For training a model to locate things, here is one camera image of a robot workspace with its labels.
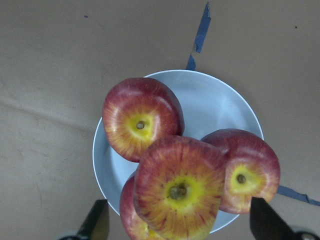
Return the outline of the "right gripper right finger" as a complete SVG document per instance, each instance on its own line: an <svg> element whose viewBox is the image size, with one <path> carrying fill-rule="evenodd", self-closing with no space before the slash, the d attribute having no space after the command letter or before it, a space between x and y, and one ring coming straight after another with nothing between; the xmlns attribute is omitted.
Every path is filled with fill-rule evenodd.
<svg viewBox="0 0 320 240"><path fill-rule="evenodd" d="M252 197L249 226L256 240L318 240L308 231L293 231L264 198Z"/></svg>

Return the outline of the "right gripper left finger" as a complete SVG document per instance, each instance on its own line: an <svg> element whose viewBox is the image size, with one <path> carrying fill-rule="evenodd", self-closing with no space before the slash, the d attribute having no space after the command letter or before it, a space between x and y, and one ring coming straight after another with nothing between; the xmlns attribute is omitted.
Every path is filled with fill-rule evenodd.
<svg viewBox="0 0 320 240"><path fill-rule="evenodd" d="M109 203L96 200L76 233L79 240L106 240L109 235Z"/></svg>

